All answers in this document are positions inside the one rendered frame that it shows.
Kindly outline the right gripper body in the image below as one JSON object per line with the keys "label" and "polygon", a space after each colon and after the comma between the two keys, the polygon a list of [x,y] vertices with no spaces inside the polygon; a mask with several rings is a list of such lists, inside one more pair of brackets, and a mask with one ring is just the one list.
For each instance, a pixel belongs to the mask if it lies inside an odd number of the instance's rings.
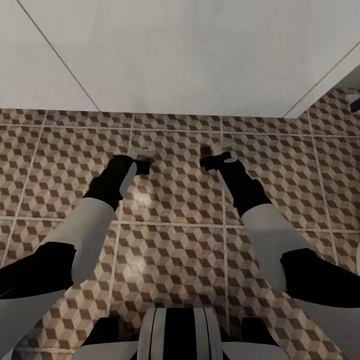
{"label": "right gripper body", "polygon": [[[206,171],[211,171],[215,169],[216,161],[220,160],[220,158],[225,158],[225,157],[231,157],[230,152],[223,152],[221,155],[218,156],[210,156],[210,157],[206,157],[203,159],[203,163],[204,163],[204,167]],[[216,169],[215,169],[216,170]]]}

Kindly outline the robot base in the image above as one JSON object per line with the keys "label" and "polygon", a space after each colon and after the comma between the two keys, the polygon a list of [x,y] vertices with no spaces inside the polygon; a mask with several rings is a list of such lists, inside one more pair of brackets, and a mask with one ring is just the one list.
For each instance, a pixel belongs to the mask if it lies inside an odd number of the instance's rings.
{"label": "robot base", "polygon": [[[220,336],[223,360],[290,360],[260,317],[242,319],[242,342]],[[133,334],[129,341],[118,342],[118,319],[101,317],[71,360],[137,360],[139,337]]]}

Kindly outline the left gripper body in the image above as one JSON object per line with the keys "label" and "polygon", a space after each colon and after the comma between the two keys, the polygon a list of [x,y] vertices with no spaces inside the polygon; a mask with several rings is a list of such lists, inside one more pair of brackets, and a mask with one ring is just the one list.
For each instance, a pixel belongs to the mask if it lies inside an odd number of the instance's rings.
{"label": "left gripper body", "polygon": [[144,175],[148,175],[150,173],[150,162],[149,161],[137,161],[134,160],[138,167],[137,170],[138,172],[136,173],[136,175],[140,175],[140,174],[144,174]]}

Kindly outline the robot trunk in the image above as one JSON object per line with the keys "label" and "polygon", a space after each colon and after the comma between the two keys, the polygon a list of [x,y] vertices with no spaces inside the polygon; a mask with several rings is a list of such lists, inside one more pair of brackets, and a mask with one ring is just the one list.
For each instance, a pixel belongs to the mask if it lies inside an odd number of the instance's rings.
{"label": "robot trunk", "polygon": [[212,308],[149,308],[141,324],[137,360],[223,360]]}

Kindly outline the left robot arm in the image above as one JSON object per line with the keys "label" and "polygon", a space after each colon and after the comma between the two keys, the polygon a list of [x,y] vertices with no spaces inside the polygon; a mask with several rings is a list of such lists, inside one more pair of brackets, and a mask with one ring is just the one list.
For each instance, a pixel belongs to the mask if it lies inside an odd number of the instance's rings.
{"label": "left robot arm", "polygon": [[150,149],[115,154],[73,211],[34,253],[0,268],[0,360],[74,284],[94,272],[111,222],[135,175],[148,175]]}

